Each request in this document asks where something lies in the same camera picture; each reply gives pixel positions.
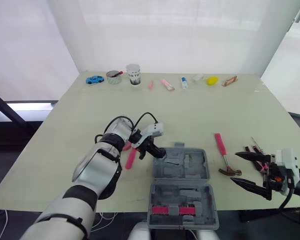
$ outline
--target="pink hammer handle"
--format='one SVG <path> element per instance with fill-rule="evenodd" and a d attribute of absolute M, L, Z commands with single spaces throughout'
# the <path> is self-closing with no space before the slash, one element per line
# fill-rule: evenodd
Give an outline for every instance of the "pink hammer handle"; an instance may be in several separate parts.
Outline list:
<path fill-rule="evenodd" d="M 221 155 L 222 156 L 226 155 L 227 151 L 226 151 L 226 147 L 225 147 L 224 143 L 222 142 L 221 134 L 215 133 L 214 137 L 215 137 L 216 143 L 218 144 L 218 148 L 219 148 Z"/>
<path fill-rule="evenodd" d="M 134 164 L 136 153 L 137 153 L 137 149 L 132 148 L 132 150 L 131 150 L 131 152 L 128 156 L 128 160 L 126 161 L 125 169 L 131 169 L 132 168 L 132 164 Z"/>

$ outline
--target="blue toy car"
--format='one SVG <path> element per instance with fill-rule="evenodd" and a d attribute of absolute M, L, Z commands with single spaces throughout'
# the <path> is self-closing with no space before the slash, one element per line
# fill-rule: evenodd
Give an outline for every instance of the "blue toy car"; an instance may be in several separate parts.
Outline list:
<path fill-rule="evenodd" d="M 86 84 L 96 84 L 96 83 L 102 83 L 104 81 L 103 76 L 92 76 L 92 77 L 87 77 L 85 80 Z"/>

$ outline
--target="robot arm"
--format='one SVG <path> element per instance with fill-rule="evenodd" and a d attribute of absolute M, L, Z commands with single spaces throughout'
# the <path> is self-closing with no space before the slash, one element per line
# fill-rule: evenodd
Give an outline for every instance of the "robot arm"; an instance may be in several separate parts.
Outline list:
<path fill-rule="evenodd" d="M 231 179 L 254 194 L 261 195 L 267 200 L 272 199 L 272 190 L 287 196 L 289 191 L 300 196 L 300 169 L 298 159 L 292 148 L 278 150 L 276 155 L 263 155 L 255 152 L 237 152 L 236 155 L 249 161 L 268 163 L 269 167 L 263 175 L 263 187 L 254 182 L 232 177 Z"/>
<path fill-rule="evenodd" d="M 128 118 L 119 117 L 106 129 L 102 138 L 77 165 L 73 186 L 57 197 L 21 237 L 22 240 L 87 240 L 94 222 L 98 199 L 106 199 L 115 191 L 122 171 L 120 153 L 129 140 L 140 151 L 142 159 L 147 152 L 157 158 L 166 155 L 164 148 L 154 145 L 160 136 L 160 123 L 143 132 Z"/>

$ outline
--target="white cable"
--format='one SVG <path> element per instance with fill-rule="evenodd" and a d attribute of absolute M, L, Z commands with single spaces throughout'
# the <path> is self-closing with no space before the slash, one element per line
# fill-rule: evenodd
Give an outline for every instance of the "white cable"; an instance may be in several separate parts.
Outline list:
<path fill-rule="evenodd" d="M 197 238 L 196 234 L 194 233 L 194 231 L 192 231 L 191 229 L 188 229 L 188 230 L 192 233 L 192 235 L 194 236 L 195 240 L 198 240 L 198 238 Z"/>
<path fill-rule="evenodd" d="M 106 228 L 106 227 L 108 227 L 110 224 L 112 224 L 112 222 L 114 221 L 114 219 L 115 219 L 115 217 L 118 215 L 118 213 L 116 213 L 114 216 L 113 216 L 113 218 L 111 219 L 111 221 L 107 224 L 107 225 L 105 225 L 105 226 L 103 226 L 103 227 L 100 227 L 100 228 L 97 228 L 97 229 L 95 229 L 95 230 L 92 230 L 92 231 L 90 231 L 90 233 L 92 233 L 92 232 L 94 232 L 94 231 L 98 231 L 98 230 L 101 230 L 101 229 L 104 229 L 104 228 Z"/>
<path fill-rule="evenodd" d="M 94 227 L 96 227 L 96 226 L 98 226 L 100 223 L 101 223 L 101 221 L 102 221 L 102 217 L 101 217 L 102 215 L 100 214 L 100 220 L 98 221 L 98 223 L 96 224 L 96 225 L 94 225 L 94 226 L 92 226 L 91 228 L 93 229 Z"/>
<path fill-rule="evenodd" d="M 110 217 L 110 218 L 106 218 L 106 217 L 104 217 L 104 214 L 103 213 L 101 213 L 101 218 L 103 218 L 104 220 L 112 220 L 115 216 L 117 216 L 118 215 L 118 213 L 117 212 L 115 212 L 114 213 L 114 215 L 112 216 L 112 217 Z"/>
<path fill-rule="evenodd" d="M 96 226 L 98 226 L 98 225 L 101 223 L 102 219 L 105 219 L 105 220 L 113 220 L 113 219 L 118 215 L 118 213 L 115 212 L 114 215 L 113 215 L 113 217 L 111 217 L 111 218 L 105 218 L 103 212 L 101 212 L 101 213 L 99 213 L 99 214 L 100 214 L 101 218 L 100 218 L 100 220 L 98 221 L 98 223 L 97 223 L 96 225 L 93 225 L 93 226 L 91 227 L 92 229 L 95 228 Z"/>
<path fill-rule="evenodd" d="M 4 231 L 6 230 L 6 226 L 8 224 L 8 212 L 7 212 L 7 210 L 4 210 L 4 211 L 5 211 L 5 224 L 4 224 L 4 227 L 3 227 L 2 232 L 0 234 L 0 239 L 1 239 L 2 235 L 4 234 Z"/>

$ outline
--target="hammer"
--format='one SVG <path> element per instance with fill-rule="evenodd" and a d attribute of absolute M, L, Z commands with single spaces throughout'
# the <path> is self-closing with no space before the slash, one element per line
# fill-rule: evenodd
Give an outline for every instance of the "hammer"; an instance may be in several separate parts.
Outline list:
<path fill-rule="evenodd" d="M 214 137 L 215 137 L 216 143 L 218 145 L 219 151 L 220 151 L 221 155 L 223 156 L 224 162 L 226 164 L 226 170 L 219 168 L 219 172 L 224 175 L 227 175 L 227 176 L 234 176 L 234 175 L 241 176 L 242 175 L 241 170 L 233 170 L 229 166 L 229 162 L 227 159 L 227 151 L 226 151 L 226 147 L 225 147 L 224 143 L 222 142 L 221 134 L 215 133 Z"/>

